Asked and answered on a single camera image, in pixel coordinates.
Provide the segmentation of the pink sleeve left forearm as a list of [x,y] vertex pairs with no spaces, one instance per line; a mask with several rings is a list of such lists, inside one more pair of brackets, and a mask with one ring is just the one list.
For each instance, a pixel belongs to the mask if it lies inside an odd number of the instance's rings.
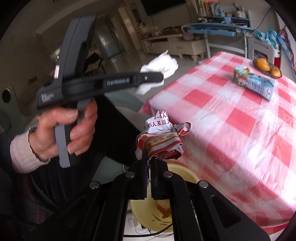
[[32,150],[29,134],[35,130],[36,128],[30,128],[25,133],[17,135],[10,144],[12,166],[17,173],[27,174],[50,162],[50,159],[41,161]]

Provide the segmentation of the person's left hand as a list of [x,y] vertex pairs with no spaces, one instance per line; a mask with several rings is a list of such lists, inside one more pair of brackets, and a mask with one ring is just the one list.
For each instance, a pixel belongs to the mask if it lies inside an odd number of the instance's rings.
[[[69,125],[78,120],[78,110],[53,108],[43,113],[35,131],[29,134],[29,143],[35,155],[41,161],[47,161],[58,155],[54,128],[56,125]],[[70,132],[69,154],[81,155],[91,145],[97,120],[97,104],[94,99],[84,111],[84,118]]]

